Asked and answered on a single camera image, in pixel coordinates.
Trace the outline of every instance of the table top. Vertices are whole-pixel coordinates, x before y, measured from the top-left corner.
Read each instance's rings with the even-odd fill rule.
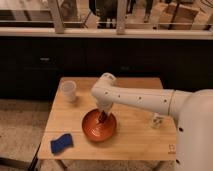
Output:
[[[73,80],[77,84],[77,100],[67,102],[60,91],[56,92],[47,122],[39,159],[74,160],[175,160],[176,128],[171,117],[166,116],[160,128],[153,129],[153,113],[143,109],[114,104],[111,112],[117,119],[117,131],[107,141],[94,143],[82,132],[82,119],[96,108],[90,90],[98,78],[64,77],[60,82]],[[117,78],[118,86],[129,88],[156,88],[162,84],[158,78]],[[53,155],[50,141],[64,133],[73,137],[74,147]]]

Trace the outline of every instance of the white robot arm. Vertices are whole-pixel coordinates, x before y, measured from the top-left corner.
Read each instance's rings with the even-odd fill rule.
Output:
[[[104,73],[92,88],[100,111],[113,103],[144,108],[178,121],[175,171],[213,170],[213,90],[195,93],[115,87],[116,78]]]

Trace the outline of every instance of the paper cup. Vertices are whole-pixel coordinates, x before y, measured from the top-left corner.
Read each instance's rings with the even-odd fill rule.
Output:
[[[65,100],[74,102],[76,99],[76,83],[74,81],[64,81],[60,85],[60,92]]]

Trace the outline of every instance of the floor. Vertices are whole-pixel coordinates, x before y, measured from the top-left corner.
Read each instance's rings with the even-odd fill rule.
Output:
[[[0,158],[30,163],[41,141],[51,102],[0,100]],[[151,171],[157,161],[64,161],[73,171]],[[165,162],[161,171],[173,171]],[[0,165],[1,171],[23,171]],[[60,171],[53,160],[46,160],[41,171]]]

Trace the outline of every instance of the glass window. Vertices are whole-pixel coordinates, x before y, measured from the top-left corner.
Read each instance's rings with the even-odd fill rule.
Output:
[[[66,28],[115,28],[117,0],[58,0]]]
[[[209,30],[213,0],[127,0],[126,28]]]
[[[53,27],[47,0],[1,0],[0,26]]]

